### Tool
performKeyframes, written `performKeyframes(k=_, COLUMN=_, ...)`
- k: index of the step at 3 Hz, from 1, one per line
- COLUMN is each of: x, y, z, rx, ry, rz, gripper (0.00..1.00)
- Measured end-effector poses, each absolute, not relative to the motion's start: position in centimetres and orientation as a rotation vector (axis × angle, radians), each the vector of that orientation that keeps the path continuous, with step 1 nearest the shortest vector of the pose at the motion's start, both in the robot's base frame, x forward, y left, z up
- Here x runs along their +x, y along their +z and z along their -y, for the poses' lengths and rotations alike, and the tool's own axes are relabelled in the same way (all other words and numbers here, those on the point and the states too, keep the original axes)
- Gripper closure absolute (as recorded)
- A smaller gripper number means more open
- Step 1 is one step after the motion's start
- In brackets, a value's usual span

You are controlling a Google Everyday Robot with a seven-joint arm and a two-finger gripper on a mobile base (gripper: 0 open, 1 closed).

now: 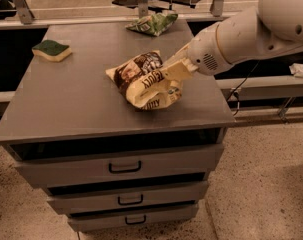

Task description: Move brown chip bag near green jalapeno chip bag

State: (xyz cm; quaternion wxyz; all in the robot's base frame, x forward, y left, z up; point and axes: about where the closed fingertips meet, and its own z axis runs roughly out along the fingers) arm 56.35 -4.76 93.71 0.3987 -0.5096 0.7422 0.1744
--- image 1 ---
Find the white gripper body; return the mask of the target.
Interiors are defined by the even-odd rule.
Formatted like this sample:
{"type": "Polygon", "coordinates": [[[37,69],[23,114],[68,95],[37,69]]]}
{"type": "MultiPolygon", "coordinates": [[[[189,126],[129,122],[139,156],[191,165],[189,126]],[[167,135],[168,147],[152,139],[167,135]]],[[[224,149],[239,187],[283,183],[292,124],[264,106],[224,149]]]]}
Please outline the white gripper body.
{"type": "Polygon", "coordinates": [[[230,70],[233,65],[223,56],[217,40],[218,24],[201,30],[188,44],[187,57],[201,74],[213,76],[230,70]]]}

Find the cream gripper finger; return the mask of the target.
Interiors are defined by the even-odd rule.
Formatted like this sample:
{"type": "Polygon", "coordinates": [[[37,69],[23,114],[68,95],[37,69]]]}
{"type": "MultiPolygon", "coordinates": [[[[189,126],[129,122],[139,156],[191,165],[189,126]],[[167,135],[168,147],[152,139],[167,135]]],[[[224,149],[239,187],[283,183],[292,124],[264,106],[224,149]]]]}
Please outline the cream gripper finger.
{"type": "Polygon", "coordinates": [[[165,66],[161,69],[161,72],[167,80],[182,81],[191,78],[197,70],[198,67],[189,59],[181,59],[169,66],[165,66]]]}
{"type": "Polygon", "coordinates": [[[171,64],[174,64],[175,62],[187,58],[188,57],[188,48],[189,45],[186,44],[185,46],[183,46],[179,51],[177,51],[174,55],[172,55],[168,60],[166,60],[164,62],[164,66],[168,67],[171,64]]]}

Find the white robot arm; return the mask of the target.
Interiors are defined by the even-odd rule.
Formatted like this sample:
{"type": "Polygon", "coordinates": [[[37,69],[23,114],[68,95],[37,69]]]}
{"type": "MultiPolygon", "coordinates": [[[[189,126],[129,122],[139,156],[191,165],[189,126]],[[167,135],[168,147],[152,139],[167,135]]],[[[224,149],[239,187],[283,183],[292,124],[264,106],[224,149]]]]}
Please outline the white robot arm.
{"type": "Polygon", "coordinates": [[[299,52],[303,0],[259,0],[257,6],[201,30],[164,65],[181,61],[189,71],[213,76],[245,61],[299,52]]]}

